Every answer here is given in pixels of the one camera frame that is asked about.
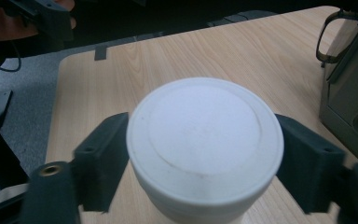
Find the white cup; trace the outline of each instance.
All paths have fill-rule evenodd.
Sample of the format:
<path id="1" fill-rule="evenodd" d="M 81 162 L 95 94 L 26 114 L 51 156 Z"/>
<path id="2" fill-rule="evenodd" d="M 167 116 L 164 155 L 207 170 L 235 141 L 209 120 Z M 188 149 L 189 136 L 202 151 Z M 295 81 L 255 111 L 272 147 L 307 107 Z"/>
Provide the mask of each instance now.
<path id="1" fill-rule="evenodd" d="M 127 130 L 131 164 L 150 201 L 178 223 L 228 223 L 267 189 L 283 154 L 269 107 L 244 87 L 193 77 L 148 94 Z"/>

